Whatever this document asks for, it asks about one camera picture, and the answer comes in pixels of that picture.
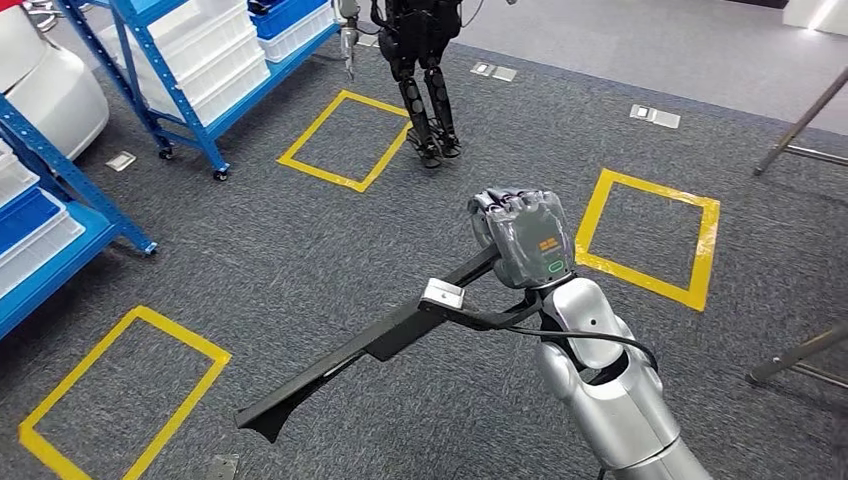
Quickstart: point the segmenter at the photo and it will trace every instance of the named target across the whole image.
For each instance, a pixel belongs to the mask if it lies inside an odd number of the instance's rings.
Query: white plastic box
[[[270,62],[282,62],[295,50],[312,40],[315,35],[335,23],[333,6],[319,7],[300,21],[284,30],[271,40],[259,39],[259,45],[265,50],[265,58]]]
[[[85,227],[71,218],[62,202],[44,190],[40,191],[58,205],[60,211],[11,249],[0,254],[0,298],[85,232]]]
[[[231,71],[228,76],[219,78],[214,90],[206,92],[199,98],[187,98],[194,108],[197,118],[200,119],[200,123],[209,125],[269,76],[271,76],[271,72],[268,71],[265,56],[260,51],[240,70]],[[150,108],[162,113],[169,113],[177,118],[183,118],[161,84],[152,88],[144,87],[142,93]]]
[[[12,153],[0,153],[0,208],[38,182]]]
[[[226,3],[214,0],[214,4]],[[186,5],[193,5],[193,10],[182,11],[179,21],[172,21],[168,29],[163,27],[164,33],[155,41],[178,88],[200,122],[209,125],[271,73],[245,3],[239,2],[223,13],[214,13],[191,2]],[[114,26],[101,35],[110,45],[109,50],[120,52]],[[128,36],[139,87],[150,108],[183,118],[134,38],[129,33]],[[113,56],[119,65],[125,66],[120,54]]]
[[[171,18],[174,14],[178,14],[175,19]],[[203,65],[219,58],[222,48],[242,39],[246,32],[256,36],[246,2],[232,3],[229,9],[222,12],[210,12],[201,9],[196,2],[189,1],[162,20],[168,20],[169,23],[157,29],[157,21],[150,26],[150,33],[178,83]],[[100,32],[100,37],[112,57],[117,59],[121,67],[126,68],[115,26]],[[156,79],[158,82],[159,77],[129,30],[127,38],[138,76]]]

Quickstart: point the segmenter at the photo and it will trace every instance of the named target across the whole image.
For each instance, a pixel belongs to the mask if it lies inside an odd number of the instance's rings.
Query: robotic hand
[[[565,213],[552,192],[488,189],[468,202],[477,242],[495,243],[498,279],[509,288],[538,288],[574,271],[574,251],[565,236]]]

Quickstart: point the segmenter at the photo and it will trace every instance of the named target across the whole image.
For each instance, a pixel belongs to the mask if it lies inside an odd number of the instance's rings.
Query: robot leg
[[[433,131],[442,147],[442,155],[447,158],[459,156],[462,145],[454,130],[445,77],[437,61],[431,61],[431,66],[424,70],[424,82],[427,83],[430,101],[433,102],[433,110],[436,112],[436,125]]]
[[[412,120],[412,128],[407,132],[406,139],[415,148],[424,167],[436,168],[442,164],[439,161],[442,153],[430,131],[424,100],[415,83],[415,60],[401,56],[397,41],[385,30],[380,32],[379,39],[380,51],[391,65],[392,76],[398,82],[403,104]]]

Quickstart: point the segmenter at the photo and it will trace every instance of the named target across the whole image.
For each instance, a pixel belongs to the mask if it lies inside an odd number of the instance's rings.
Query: blue metal shelf
[[[185,2],[186,0],[132,0],[131,3],[138,22],[150,25]]]
[[[300,66],[312,55],[316,48],[321,46],[330,36],[339,29],[338,25],[327,27],[323,32],[319,33],[306,45],[295,50],[291,55],[286,57],[279,63],[268,63],[268,69],[271,70],[271,76],[268,77],[262,84],[256,87],[252,92],[245,96],[241,101],[233,105],[223,115],[216,118],[214,122],[206,126],[206,132],[213,138],[218,138],[227,129],[229,129],[242,115],[259,103],[262,98],[271,90],[279,85],[286,77]]]
[[[144,253],[152,253],[156,243],[91,183],[72,161],[36,129],[6,97],[0,94],[0,137],[18,159],[39,177],[39,186],[66,203],[68,212],[86,231],[20,285],[0,297],[0,338],[21,322],[47,297],[88,263],[118,235],[123,235]],[[59,183],[49,165],[65,181]],[[81,200],[73,200],[67,184]]]
[[[117,225],[97,211],[79,202],[70,202],[67,206],[74,220],[85,226],[85,233],[0,298],[0,337],[9,333],[121,233]]]
[[[97,5],[102,5],[107,0],[94,1]],[[79,11],[75,3],[72,0],[60,0],[56,5],[70,20],[71,25],[76,29],[80,38],[88,45],[89,50],[100,60],[100,63],[106,72],[109,73],[109,76],[115,82],[119,91],[133,107],[133,110],[135,110],[142,124],[153,136],[153,139],[160,148],[160,156],[170,158],[172,155],[172,142],[200,149],[205,154],[209,163],[212,164],[215,170],[215,178],[225,180],[230,164],[224,161],[221,153],[218,151],[215,140],[250,108],[259,103],[271,89],[279,85],[315,49],[334,32],[338,31],[339,27],[338,25],[328,27],[282,62],[269,63],[268,67],[271,70],[271,76],[267,80],[210,125],[204,126],[200,122],[200,119],[198,119],[185,94],[183,94],[182,89],[179,88],[174,80],[173,72],[171,72],[165,62],[165,58],[156,46],[148,29],[151,23],[185,2],[186,0],[108,0],[127,67],[126,75],[112,62],[106,48],[103,47],[97,36],[91,31],[91,28],[86,23],[85,16]],[[153,111],[145,104],[138,85],[133,56],[126,34],[127,30],[135,37],[136,42],[144,51],[144,55],[164,85],[165,91],[171,96],[174,105],[177,106],[184,120],[172,115]],[[187,128],[193,134],[193,138],[167,130],[160,124],[162,121],[176,123]]]

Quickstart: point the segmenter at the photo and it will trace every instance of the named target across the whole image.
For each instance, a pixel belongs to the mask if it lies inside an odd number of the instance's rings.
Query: yellow floor marking
[[[333,172],[328,172],[321,168],[295,160],[294,155],[297,153],[297,151],[300,150],[300,148],[303,147],[304,144],[306,144],[307,140],[309,140],[312,135],[314,135],[315,132],[318,131],[318,128],[321,127],[321,125],[327,120],[327,118],[329,118],[330,115],[345,100],[354,100],[360,103],[364,103],[365,105],[372,106],[374,108],[379,108],[380,110],[385,110],[395,115],[408,117],[408,115],[406,114],[406,110],[402,108],[396,107],[394,105],[389,105],[388,103],[383,103],[378,100],[374,100],[373,98],[368,98],[359,95],[358,93],[342,90],[341,92],[339,92],[336,98],[334,98],[333,101],[330,102],[329,105],[327,105],[327,108],[325,108],[324,111],[322,111],[321,114],[318,115],[318,118],[316,118],[315,121],[312,122],[311,125],[309,125],[306,131],[304,131],[303,134],[301,134],[300,137],[295,140],[292,146],[289,147],[289,149],[286,150],[286,152],[283,153],[283,155],[279,159],[277,159],[277,162],[282,165],[294,168],[295,170],[299,170],[308,175],[312,175],[313,177],[318,177],[322,180],[326,180],[330,183],[335,183],[336,185],[341,185],[343,187],[352,188],[357,192],[362,193],[371,185],[371,183],[374,182],[377,176],[379,176],[383,172],[383,169],[386,168],[386,165],[389,163],[392,157],[394,157],[395,153],[397,153],[401,145],[403,145],[403,141],[406,138],[406,131],[412,127],[412,123],[407,123],[401,129],[400,133],[397,135],[397,137],[395,137],[394,141],[389,146],[389,149],[386,150],[386,153],[384,153],[383,156],[380,157],[380,160],[377,161],[377,164],[374,165],[371,171],[368,172],[368,175],[366,175],[365,178],[361,181],[343,177]]]
[[[230,361],[230,354],[221,349],[217,345],[211,343],[200,335],[182,327],[172,320],[156,313],[155,311],[139,305],[130,310],[121,321],[118,322],[109,333],[103,337],[97,345],[82,359],[82,361],[71,370],[56,388],[47,395],[38,407],[24,419],[18,426],[18,434],[20,436],[21,445],[32,452],[45,465],[50,467],[59,478],[63,480],[91,480],[85,472],[79,469],[74,463],[68,460],[53,445],[44,439],[38,432],[35,431],[35,425],[44,418],[44,415],[56,405],[56,402],[65,395],[71,387],[74,386],[77,380],[94,364],[94,362],[103,355],[103,352],[109,348],[118,336],[123,333],[127,327],[135,320],[140,318],[163,332],[171,335],[177,340],[194,348],[198,352],[211,358],[213,363],[209,370],[200,379],[200,382],[194,387],[191,393],[183,400],[182,404],[177,408],[177,411],[165,422],[161,430],[153,437],[150,444],[144,449],[141,456],[133,463],[133,465],[124,474],[124,480],[134,480],[141,476],[142,473],[150,466],[153,458],[162,450],[165,443],[171,438],[174,432],[180,428],[183,420],[197,405],[200,398],[209,390],[212,383],[218,377],[218,374],[223,370],[224,365]]]
[[[604,210],[609,192],[614,183],[621,183],[628,187],[661,195],[672,200],[686,202],[703,209],[701,226],[698,232],[698,243],[695,246],[695,261],[692,264],[688,289],[684,290],[676,285],[615,263],[612,260],[607,260],[589,253],[589,244],[592,243],[592,237],[595,235],[595,229],[598,227],[601,213]],[[715,252],[715,241],[718,234],[719,206],[720,203],[718,200],[712,198],[699,197],[640,178],[603,169],[601,176],[598,178],[598,184],[595,186],[595,191],[592,193],[592,198],[589,200],[589,205],[586,207],[583,221],[577,230],[577,236],[575,238],[577,262],[615,275],[630,283],[664,295],[702,312],[707,303],[713,253]]]

